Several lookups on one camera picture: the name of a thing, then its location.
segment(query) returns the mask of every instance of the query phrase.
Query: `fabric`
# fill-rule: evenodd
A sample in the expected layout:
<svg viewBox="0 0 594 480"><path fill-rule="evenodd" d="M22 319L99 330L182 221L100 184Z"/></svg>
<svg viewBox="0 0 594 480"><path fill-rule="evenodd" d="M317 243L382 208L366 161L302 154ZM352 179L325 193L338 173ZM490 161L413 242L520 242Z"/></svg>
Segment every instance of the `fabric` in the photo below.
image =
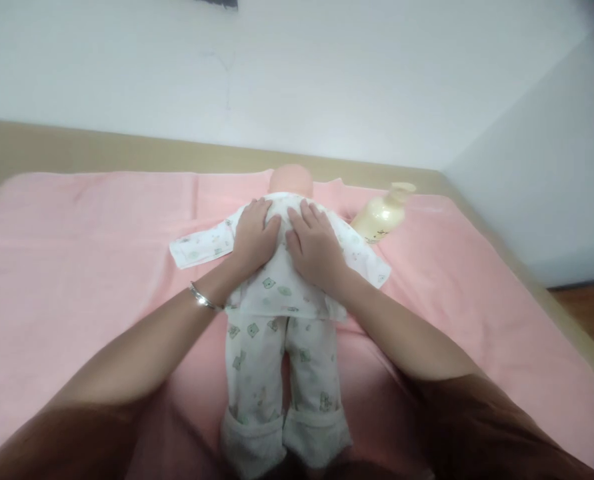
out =
<svg viewBox="0 0 594 480"><path fill-rule="evenodd" d="M273 193L265 198L273 201L266 222L281 216L277 250L226 305L229 407L221 426L221 448L246 480L258 478L283 460L284 444L312 468L327 466L352 444L341 406L337 338L331 322L345 321L347 312L292 266L285 238L291 228L288 208L298 210L303 197ZM317 207L328 216L347 264L377 288L382 286L390 267L334 212ZM177 266L194 267L230 253L244 208L210 230L172 242L170 252ZM292 392L285 426L284 344L290 356Z"/></svg>
<svg viewBox="0 0 594 480"><path fill-rule="evenodd" d="M489 381L470 375L410 384L418 398L417 438L436 478L594 479L594 471L564 452ZM110 415L106 407L46 412L0 451L0 480L230 478L165 392L149 409L140 428L117 407ZM291 464L288 472L273 471L267 478L307 476ZM403 477L375 464L342 462L328 468L325 478ZM408 478L434 476L419 471Z"/></svg>
<svg viewBox="0 0 594 480"><path fill-rule="evenodd" d="M275 215L281 216L277 235L279 244L270 261L230 296L228 307L240 309L251 317L290 315L305 319L345 321L347 312L343 306L303 280L292 266L285 240L286 231L292 228L288 208L299 211L304 197L294 193L272 193L264 198L273 202L266 222ZM317 207L330 220L348 266L376 288L381 288L390 276L390 266L338 215L323 205ZM210 230L195 232L171 242L170 253L177 266L186 269L202 265L232 252L244 208L245 205Z"/></svg>
<svg viewBox="0 0 594 480"><path fill-rule="evenodd" d="M170 240L262 196L270 175L36 173L2 185L0 444L112 338L212 268L178 270ZM337 180L316 183L313 198L348 221L382 194ZM594 467L594 373L452 201L412 196L403 224L373 248L392 266L386 294L448 334ZM176 411L213 452L228 404L226 332L222 313L170 380ZM425 468L413 400L352 318L337 324L337 356L353 439L347 458L398 474ZM282 372L287 378L288 365Z"/></svg>

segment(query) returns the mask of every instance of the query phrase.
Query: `silver bracelet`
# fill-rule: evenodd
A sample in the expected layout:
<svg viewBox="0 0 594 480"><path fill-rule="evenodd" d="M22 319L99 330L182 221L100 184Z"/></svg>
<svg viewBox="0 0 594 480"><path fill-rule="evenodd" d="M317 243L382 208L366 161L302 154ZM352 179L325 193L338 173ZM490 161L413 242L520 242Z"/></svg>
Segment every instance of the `silver bracelet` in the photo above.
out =
<svg viewBox="0 0 594 480"><path fill-rule="evenodd" d="M210 300L208 300L206 297L204 297L202 294L200 294L199 290L197 290L197 288L195 287L194 282L190 282L190 286L188 288L190 289L190 292L192 292L192 294L197 299L197 303L200 304L201 306L212 308L212 310L214 310L214 311L223 310L221 307L216 306L214 303L212 303Z"/></svg>

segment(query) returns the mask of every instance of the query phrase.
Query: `lotion bottle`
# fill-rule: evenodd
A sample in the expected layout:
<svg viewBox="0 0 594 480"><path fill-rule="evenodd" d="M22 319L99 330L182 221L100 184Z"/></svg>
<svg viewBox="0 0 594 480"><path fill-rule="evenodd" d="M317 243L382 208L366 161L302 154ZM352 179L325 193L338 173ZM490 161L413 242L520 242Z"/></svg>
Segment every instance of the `lotion bottle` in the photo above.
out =
<svg viewBox="0 0 594 480"><path fill-rule="evenodd" d="M377 243L403 221L403 205L417 190L412 183L393 183L384 197L370 200L350 224L368 243Z"/></svg>

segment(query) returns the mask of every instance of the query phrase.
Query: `baby doll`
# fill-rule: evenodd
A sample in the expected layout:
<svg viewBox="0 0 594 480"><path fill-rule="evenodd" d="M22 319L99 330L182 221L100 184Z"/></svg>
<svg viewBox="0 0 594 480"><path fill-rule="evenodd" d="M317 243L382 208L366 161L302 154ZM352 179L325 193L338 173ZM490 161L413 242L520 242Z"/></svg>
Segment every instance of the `baby doll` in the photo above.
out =
<svg viewBox="0 0 594 480"><path fill-rule="evenodd" d="M334 320L346 310L293 269L285 232L289 207L299 211L313 193L312 176L300 165L275 170L266 199L267 219L281 216L277 250L229 298L226 371L229 408L221 426L222 450L244 479L262 476L292 450L311 468L325 467L352 443L341 405ZM332 224L348 265L380 287L390 274L363 239L334 212L318 205ZM243 207L216 227L170 244L179 268L232 251ZM282 412L281 360L291 364L292 399Z"/></svg>

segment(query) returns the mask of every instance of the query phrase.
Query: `bald doll head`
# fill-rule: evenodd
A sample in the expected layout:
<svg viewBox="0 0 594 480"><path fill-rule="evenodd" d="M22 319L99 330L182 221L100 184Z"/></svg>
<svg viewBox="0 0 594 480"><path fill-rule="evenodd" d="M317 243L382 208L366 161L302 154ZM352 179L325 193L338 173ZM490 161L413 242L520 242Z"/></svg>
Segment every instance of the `bald doll head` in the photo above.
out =
<svg viewBox="0 0 594 480"><path fill-rule="evenodd" d="M313 188L312 175L300 165L284 165L276 169L270 177L269 193L289 192L312 198Z"/></svg>

